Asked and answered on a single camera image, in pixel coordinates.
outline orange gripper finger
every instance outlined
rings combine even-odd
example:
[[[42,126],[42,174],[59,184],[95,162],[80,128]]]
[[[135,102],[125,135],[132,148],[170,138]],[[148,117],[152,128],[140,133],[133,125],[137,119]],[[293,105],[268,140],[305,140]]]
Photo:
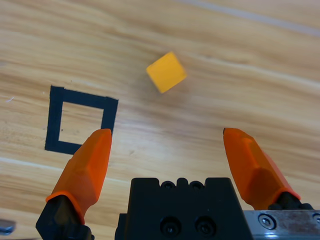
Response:
[[[95,131],[66,164],[53,192],[45,200],[59,195],[69,198],[82,224],[90,206],[100,196],[107,173],[112,136],[110,129]]]
[[[283,192],[289,192],[301,199],[252,136],[236,128],[225,128],[223,141],[240,195],[255,210],[268,209]]]

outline wood grain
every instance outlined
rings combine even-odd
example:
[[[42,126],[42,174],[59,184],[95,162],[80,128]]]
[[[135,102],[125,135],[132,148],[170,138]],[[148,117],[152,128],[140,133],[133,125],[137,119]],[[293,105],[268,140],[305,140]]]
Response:
[[[283,18],[278,1],[251,2],[241,9],[319,27],[310,0]],[[255,137],[320,209],[320,38],[173,0],[0,0],[0,36],[0,217],[17,221],[5,239],[39,237],[70,158],[44,150],[51,85],[119,99],[105,184],[86,214],[98,240],[114,239],[132,178],[231,178],[224,127]],[[159,94],[145,69],[169,51],[188,77]],[[101,121],[72,104],[63,114],[70,141]]]

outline black tape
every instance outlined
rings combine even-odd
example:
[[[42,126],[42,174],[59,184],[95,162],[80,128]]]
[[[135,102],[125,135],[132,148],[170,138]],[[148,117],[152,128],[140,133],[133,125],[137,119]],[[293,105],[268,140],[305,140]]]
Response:
[[[110,129],[113,132],[118,108],[117,99],[51,86],[45,150],[73,155],[81,147],[80,144],[59,141],[64,102],[103,109],[101,129]]]

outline table surface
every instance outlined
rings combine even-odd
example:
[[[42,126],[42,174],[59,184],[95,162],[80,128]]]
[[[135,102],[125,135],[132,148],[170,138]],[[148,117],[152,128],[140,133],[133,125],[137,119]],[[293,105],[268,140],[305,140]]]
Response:
[[[0,0],[0,35],[0,218],[17,221],[5,239],[39,237],[71,157],[44,150],[51,85],[119,99],[85,216],[97,240],[114,239],[132,178],[232,178],[224,127],[253,136],[320,209],[320,1]],[[146,67],[170,51],[188,76],[160,94]],[[101,119],[64,103],[60,140],[83,143]]]

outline yellow cube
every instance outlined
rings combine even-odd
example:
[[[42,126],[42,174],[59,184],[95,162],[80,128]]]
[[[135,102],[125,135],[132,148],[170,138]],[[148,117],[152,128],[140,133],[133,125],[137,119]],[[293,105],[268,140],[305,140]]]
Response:
[[[172,51],[148,66],[146,72],[162,94],[187,76],[186,71]]]

